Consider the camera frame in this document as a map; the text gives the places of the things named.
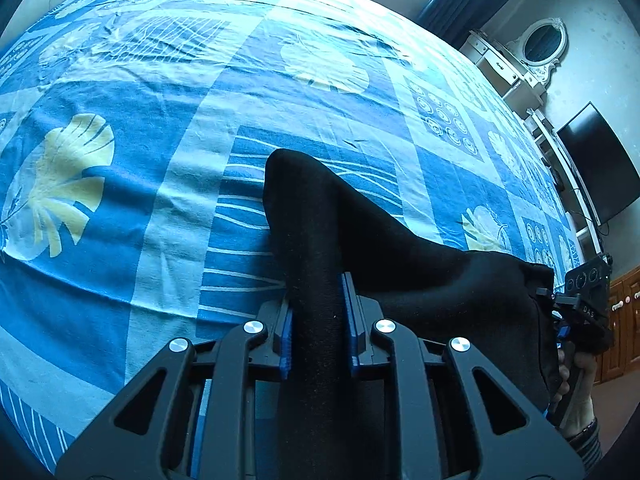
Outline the striped sleeve forearm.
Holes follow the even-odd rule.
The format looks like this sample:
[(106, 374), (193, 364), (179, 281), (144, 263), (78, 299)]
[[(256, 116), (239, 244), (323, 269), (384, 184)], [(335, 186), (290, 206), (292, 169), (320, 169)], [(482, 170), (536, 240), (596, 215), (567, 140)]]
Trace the striped sleeve forearm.
[(590, 474), (603, 457), (598, 420), (594, 418), (582, 431), (565, 440), (582, 460), (585, 474)]

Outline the right hand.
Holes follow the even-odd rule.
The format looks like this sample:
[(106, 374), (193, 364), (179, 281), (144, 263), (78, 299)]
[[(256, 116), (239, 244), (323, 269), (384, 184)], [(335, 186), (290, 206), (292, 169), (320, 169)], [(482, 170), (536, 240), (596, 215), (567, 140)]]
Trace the right hand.
[(578, 436), (596, 419), (591, 393), (598, 367), (594, 356), (584, 352), (576, 352), (574, 364), (582, 371), (582, 382), (576, 388), (572, 388), (568, 383), (572, 373), (566, 366), (565, 352), (561, 349), (558, 350), (558, 359), (562, 384), (558, 392), (555, 393), (553, 401), (560, 402), (563, 396), (569, 393), (572, 395), (573, 405), (566, 412), (566, 423), (561, 429), (561, 434), (569, 439)]

